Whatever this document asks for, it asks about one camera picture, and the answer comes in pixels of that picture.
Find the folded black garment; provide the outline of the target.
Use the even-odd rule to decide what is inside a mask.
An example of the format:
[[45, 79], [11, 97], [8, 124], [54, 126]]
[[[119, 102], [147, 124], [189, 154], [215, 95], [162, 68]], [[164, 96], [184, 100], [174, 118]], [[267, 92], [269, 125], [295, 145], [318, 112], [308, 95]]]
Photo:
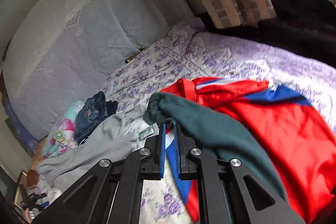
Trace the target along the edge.
[[118, 108], [117, 101], [106, 101], [106, 111], [108, 117], [116, 114], [117, 108]]

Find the red blue white sports garment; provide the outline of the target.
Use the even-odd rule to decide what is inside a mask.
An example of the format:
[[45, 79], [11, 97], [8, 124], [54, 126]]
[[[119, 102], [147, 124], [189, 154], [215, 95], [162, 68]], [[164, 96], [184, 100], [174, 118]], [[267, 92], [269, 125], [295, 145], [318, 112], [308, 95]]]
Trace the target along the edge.
[[180, 79], [165, 92], [241, 122], [276, 167], [306, 223], [335, 223], [335, 136], [302, 94], [269, 81]]

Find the brown orange pillow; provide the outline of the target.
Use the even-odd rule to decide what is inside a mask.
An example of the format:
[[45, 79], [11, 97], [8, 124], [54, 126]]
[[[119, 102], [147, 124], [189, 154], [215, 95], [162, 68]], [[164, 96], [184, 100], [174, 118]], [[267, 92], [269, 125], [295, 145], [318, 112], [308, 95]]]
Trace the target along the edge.
[[45, 145], [47, 138], [43, 138], [39, 141], [35, 154], [32, 157], [32, 165], [30, 166], [30, 169], [27, 173], [27, 188], [33, 189], [37, 187], [38, 181], [39, 181], [39, 174], [37, 172], [38, 164], [43, 160], [42, 151], [43, 147]]

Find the lavender lace headboard cover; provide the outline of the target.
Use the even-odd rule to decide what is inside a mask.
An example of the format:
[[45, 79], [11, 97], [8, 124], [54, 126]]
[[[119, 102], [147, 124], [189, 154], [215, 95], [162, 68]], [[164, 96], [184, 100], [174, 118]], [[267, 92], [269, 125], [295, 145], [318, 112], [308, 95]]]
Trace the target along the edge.
[[38, 0], [3, 64], [11, 106], [37, 139], [126, 59], [193, 17], [185, 0]]

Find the folded turquoise pink floral blanket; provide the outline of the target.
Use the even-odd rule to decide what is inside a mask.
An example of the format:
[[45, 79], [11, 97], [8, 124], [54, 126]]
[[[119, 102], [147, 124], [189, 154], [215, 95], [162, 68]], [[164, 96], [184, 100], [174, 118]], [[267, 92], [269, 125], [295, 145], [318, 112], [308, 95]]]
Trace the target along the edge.
[[75, 122], [84, 105], [83, 101], [72, 103], [57, 123], [52, 126], [42, 149], [44, 159], [58, 157], [77, 146], [74, 140]]

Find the purple floral bedspread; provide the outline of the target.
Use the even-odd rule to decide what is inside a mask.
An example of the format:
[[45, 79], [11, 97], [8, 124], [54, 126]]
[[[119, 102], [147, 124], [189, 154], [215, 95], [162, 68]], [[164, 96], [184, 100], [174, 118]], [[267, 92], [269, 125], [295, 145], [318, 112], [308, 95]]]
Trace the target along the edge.
[[180, 79], [213, 77], [228, 81], [269, 81], [302, 94], [335, 136], [335, 69], [280, 48], [206, 32], [195, 19], [174, 26], [166, 36], [114, 71], [103, 88], [118, 102], [116, 114], [146, 103], [153, 93]]

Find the grey sweatpants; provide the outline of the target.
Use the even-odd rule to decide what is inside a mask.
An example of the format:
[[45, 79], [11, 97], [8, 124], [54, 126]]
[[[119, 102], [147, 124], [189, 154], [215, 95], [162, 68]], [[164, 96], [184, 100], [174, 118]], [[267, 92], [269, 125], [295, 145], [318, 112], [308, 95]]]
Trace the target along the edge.
[[149, 125], [143, 115], [142, 103], [135, 108], [110, 116], [92, 132], [88, 140], [64, 154], [43, 160], [38, 173], [50, 186], [64, 192], [102, 159], [112, 162], [125, 159], [145, 145], [148, 137], [159, 132], [156, 124]]

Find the blue patterned cloth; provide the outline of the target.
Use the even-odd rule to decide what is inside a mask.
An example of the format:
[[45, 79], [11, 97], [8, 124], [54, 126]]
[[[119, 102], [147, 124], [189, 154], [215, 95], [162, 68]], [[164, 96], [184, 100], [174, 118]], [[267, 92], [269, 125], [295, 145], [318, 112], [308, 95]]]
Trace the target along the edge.
[[37, 144], [39, 143], [38, 139], [34, 137], [24, 125], [22, 125], [21, 121], [18, 119], [15, 114], [10, 101], [6, 98], [4, 103], [4, 110], [7, 114], [8, 118], [6, 120], [6, 124], [9, 126], [9, 129], [13, 133], [14, 137], [17, 139], [19, 144], [23, 147], [23, 149], [30, 155], [33, 156], [35, 154], [35, 150], [37, 148]]

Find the folded blue jeans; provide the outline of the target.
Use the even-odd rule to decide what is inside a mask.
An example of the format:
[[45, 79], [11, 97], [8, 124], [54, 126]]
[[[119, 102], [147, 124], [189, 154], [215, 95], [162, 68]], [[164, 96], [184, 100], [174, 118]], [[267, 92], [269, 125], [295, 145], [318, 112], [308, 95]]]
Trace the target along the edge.
[[74, 140], [80, 144], [107, 117], [106, 98], [103, 91], [88, 98], [75, 121]]

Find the dark green sweat garment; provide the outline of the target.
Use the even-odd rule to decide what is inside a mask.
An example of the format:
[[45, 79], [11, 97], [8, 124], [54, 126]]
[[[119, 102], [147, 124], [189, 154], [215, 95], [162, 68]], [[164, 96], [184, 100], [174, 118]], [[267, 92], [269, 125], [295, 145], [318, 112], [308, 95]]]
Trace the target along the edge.
[[197, 145], [217, 159], [240, 159], [282, 199], [288, 200], [274, 164], [266, 151], [240, 122], [196, 102], [170, 93], [153, 93], [143, 119], [148, 124], [178, 122]]

